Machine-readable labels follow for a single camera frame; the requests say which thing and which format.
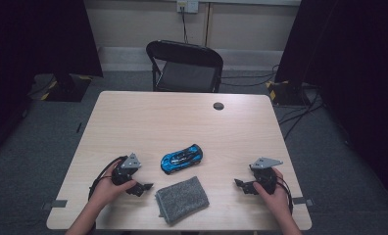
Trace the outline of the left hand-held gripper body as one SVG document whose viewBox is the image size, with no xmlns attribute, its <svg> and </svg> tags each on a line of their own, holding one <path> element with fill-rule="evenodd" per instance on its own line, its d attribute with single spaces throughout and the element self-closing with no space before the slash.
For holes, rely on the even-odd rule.
<svg viewBox="0 0 388 235">
<path fill-rule="evenodd" d="M 132 179 L 132 175 L 141 168 L 141 162 L 134 153 L 121 157 L 120 162 L 112 171 L 112 182 L 115 185 L 122 185 Z"/>
</svg>

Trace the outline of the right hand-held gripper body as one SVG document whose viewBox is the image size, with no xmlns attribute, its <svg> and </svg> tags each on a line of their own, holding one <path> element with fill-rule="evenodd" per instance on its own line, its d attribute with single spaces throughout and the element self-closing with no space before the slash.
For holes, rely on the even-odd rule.
<svg viewBox="0 0 388 235">
<path fill-rule="evenodd" d="M 273 167 L 282 164 L 283 161 L 264 157 L 259 157 L 250 164 L 250 169 L 252 170 L 256 181 L 259 182 L 270 195 L 274 193 L 277 183 L 277 175 L 274 172 Z"/>
</svg>

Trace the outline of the grey cloth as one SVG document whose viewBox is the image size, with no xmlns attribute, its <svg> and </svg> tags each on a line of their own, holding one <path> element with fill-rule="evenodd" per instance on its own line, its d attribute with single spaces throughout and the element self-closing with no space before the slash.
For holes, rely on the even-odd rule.
<svg viewBox="0 0 388 235">
<path fill-rule="evenodd" d="M 175 224 L 210 204 L 197 176 L 158 190 L 155 198 L 160 216 L 169 225 Z"/>
</svg>

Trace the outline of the blue toy car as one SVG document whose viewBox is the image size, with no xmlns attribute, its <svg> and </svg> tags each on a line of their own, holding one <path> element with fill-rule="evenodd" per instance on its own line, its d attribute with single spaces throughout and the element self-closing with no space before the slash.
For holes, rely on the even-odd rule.
<svg viewBox="0 0 388 235">
<path fill-rule="evenodd" d="M 161 169 L 165 174 L 172 174 L 197 165 L 203 159 L 203 151 L 200 146 L 193 144 L 190 147 L 168 153 L 161 159 Z"/>
</svg>

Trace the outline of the person's left hand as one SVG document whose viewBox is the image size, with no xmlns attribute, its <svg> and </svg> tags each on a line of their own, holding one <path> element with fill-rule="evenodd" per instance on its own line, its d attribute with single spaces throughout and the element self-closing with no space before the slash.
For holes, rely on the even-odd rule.
<svg viewBox="0 0 388 235">
<path fill-rule="evenodd" d="M 135 180 L 130 180 L 122 185 L 115 185 L 110 178 L 104 178 L 96 186 L 88 205 L 92 209 L 101 210 L 114 201 L 121 193 L 132 188 L 135 184 Z"/>
</svg>

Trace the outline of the person's right hand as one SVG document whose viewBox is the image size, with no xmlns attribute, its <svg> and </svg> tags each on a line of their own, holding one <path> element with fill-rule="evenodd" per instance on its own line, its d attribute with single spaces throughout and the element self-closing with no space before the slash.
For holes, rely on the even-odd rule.
<svg viewBox="0 0 388 235">
<path fill-rule="evenodd" d="M 258 182 L 255 182 L 253 186 L 266 203 L 268 210 L 276 219 L 290 218 L 292 214 L 289 209 L 289 198 L 286 186 L 283 183 L 283 175 L 275 167 L 273 168 L 273 171 L 276 174 L 277 182 L 272 194 L 269 194 Z"/>
</svg>

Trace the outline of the grey tape strip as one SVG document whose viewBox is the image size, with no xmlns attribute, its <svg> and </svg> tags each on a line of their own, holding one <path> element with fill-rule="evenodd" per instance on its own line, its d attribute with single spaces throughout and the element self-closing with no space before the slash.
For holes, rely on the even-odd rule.
<svg viewBox="0 0 388 235">
<path fill-rule="evenodd" d="M 50 211 L 53 208 L 64 208 L 67 205 L 67 200 L 54 200 L 52 202 L 47 202 L 42 205 L 42 209 Z"/>
<path fill-rule="evenodd" d="M 315 204 L 314 201 L 311 198 L 307 199 L 305 197 L 293 198 L 292 202 L 293 202 L 294 205 L 305 204 L 307 207 L 311 207 L 311 206 L 313 206 Z"/>
</svg>

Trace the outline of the black stand base yellow stripes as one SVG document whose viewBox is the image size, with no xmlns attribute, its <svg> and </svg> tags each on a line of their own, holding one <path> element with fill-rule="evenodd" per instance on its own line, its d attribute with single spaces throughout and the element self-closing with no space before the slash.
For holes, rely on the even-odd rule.
<svg viewBox="0 0 388 235">
<path fill-rule="evenodd" d="M 274 105 L 307 106 L 310 103 L 303 87 L 289 81 L 266 83 L 268 96 Z"/>
<path fill-rule="evenodd" d="M 79 74 L 71 74 L 67 81 L 52 73 L 38 74 L 27 96 L 47 102 L 80 102 L 91 81 L 91 76 Z"/>
</svg>

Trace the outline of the black folding chair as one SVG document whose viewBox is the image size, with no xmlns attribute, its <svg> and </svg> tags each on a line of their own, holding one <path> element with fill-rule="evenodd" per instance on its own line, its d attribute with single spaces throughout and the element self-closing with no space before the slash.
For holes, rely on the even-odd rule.
<svg viewBox="0 0 388 235">
<path fill-rule="evenodd" d="M 208 47 L 169 40 L 146 46 L 152 63 L 153 90 L 217 93 L 223 59 Z"/>
</svg>

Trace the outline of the black curtain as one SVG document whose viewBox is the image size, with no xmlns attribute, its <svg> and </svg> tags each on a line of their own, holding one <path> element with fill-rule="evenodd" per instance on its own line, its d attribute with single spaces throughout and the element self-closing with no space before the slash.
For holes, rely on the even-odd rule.
<svg viewBox="0 0 388 235">
<path fill-rule="evenodd" d="M 0 145 L 43 73 L 103 74 L 84 0 L 0 0 Z"/>
<path fill-rule="evenodd" d="M 388 0 L 301 0 L 275 79 L 319 86 L 388 191 Z"/>
</svg>

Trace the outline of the thin wall conduit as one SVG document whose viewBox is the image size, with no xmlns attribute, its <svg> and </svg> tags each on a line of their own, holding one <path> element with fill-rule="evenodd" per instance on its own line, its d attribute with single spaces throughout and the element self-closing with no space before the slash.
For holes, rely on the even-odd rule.
<svg viewBox="0 0 388 235">
<path fill-rule="evenodd" d="M 211 25 L 211 17 L 213 14 L 213 4 L 206 3 L 205 4 L 205 33 L 204 33 L 204 45 L 209 46 L 210 41 L 210 25 Z"/>
</svg>

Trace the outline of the white wall socket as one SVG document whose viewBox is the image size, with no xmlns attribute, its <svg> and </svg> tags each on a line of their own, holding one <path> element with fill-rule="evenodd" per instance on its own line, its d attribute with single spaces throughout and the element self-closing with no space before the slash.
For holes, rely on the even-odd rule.
<svg viewBox="0 0 388 235">
<path fill-rule="evenodd" d="M 198 0 L 177 0 L 176 10 L 179 13 L 197 14 L 199 11 Z"/>
</svg>

